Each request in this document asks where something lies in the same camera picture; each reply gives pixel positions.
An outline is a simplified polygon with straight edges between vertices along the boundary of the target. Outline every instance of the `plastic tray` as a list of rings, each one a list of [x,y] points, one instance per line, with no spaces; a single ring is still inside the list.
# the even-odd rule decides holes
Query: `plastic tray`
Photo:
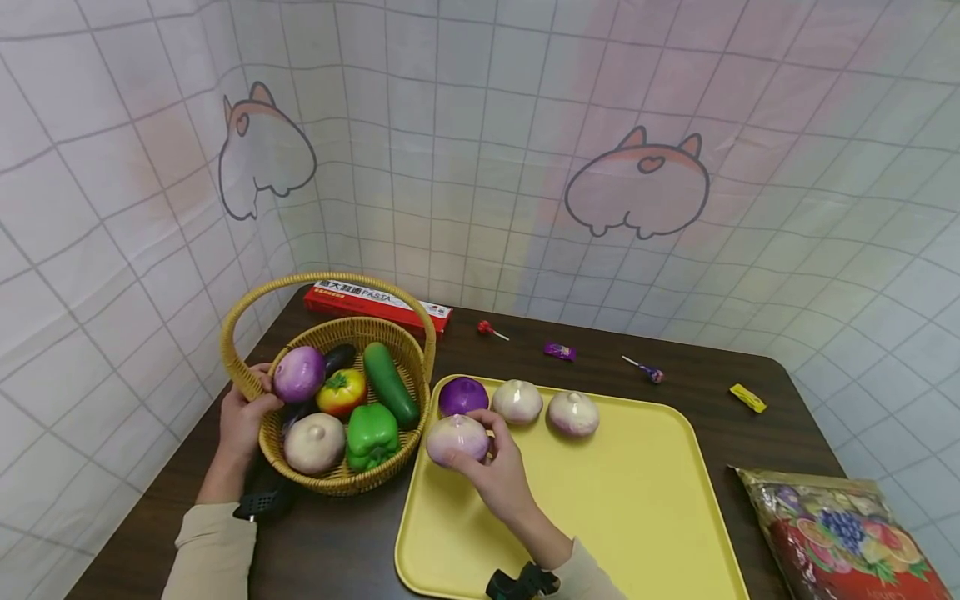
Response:
[[[437,395],[453,377],[433,388]],[[502,383],[473,377],[492,395]],[[585,441],[538,422],[513,427],[540,507],[577,536],[628,598],[749,598],[693,427],[662,404],[587,394],[600,427]],[[427,424],[436,421],[433,416]],[[495,570],[515,577],[530,557],[459,473],[420,445],[396,540],[396,572],[416,593],[485,600]]]

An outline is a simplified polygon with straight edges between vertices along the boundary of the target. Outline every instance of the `wrist strap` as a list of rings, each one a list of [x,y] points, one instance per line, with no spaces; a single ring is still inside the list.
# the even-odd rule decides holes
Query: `wrist strap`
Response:
[[[487,584],[487,597],[491,600],[531,600],[538,594],[552,594],[560,589],[560,580],[553,573],[527,563],[517,579],[497,569]]]

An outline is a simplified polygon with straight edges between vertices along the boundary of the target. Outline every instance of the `hand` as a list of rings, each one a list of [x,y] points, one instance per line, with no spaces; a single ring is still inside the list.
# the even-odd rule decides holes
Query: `hand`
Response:
[[[220,405],[220,445],[197,495],[197,504],[236,502],[243,494],[247,468],[256,456],[260,422],[283,402],[270,394],[273,382],[269,364],[251,367],[267,394],[247,402],[236,386],[230,388]]]
[[[523,544],[534,563],[548,571],[565,564],[573,555],[573,540],[537,506],[527,483],[520,448],[510,435],[507,422],[488,410],[473,411],[467,416],[493,431],[493,458],[479,463],[464,452],[452,450],[450,467],[470,480],[490,512]]]
[[[468,417],[480,421],[493,431],[493,458],[483,464],[465,452],[452,450],[450,467],[470,480],[490,512],[508,526],[538,513],[540,509],[527,483],[520,448],[510,435],[507,422],[488,410],[473,411],[468,413]]]
[[[263,363],[251,367],[251,371],[260,379],[260,385],[267,392],[253,402],[247,402],[236,385],[230,388],[220,405],[220,446],[217,454],[224,458],[236,459],[250,464],[256,455],[260,436],[260,422],[267,413],[279,410],[283,402],[270,393],[273,381],[267,371],[270,364]]]

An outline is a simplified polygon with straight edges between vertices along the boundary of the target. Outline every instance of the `fabric wall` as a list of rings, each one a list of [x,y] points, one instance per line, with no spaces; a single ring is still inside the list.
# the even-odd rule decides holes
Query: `fabric wall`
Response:
[[[226,312],[327,268],[773,357],[960,592],[958,38],[945,0],[0,3],[0,597],[70,589]]]

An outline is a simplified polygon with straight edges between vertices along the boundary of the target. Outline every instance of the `wooden table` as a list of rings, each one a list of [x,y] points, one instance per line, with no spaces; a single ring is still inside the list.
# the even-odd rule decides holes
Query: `wooden table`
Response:
[[[270,362],[324,317],[302,306],[304,290],[254,349]],[[512,339],[476,333],[488,319]],[[574,346],[575,363],[542,354],[545,341]],[[654,386],[620,359],[663,370]],[[747,588],[755,599],[789,598],[746,493],[727,465],[844,476],[786,371],[760,356],[699,348],[518,317],[456,309],[439,342],[433,380],[451,373],[519,377],[546,385],[668,404],[693,424]],[[742,383],[770,408],[755,415],[728,389]],[[154,600],[174,560],[180,519],[192,505],[217,444],[215,403],[71,592],[74,600]],[[394,571],[394,543],[411,467],[353,498],[302,492],[291,513],[260,529],[251,598],[327,600],[417,597]]]

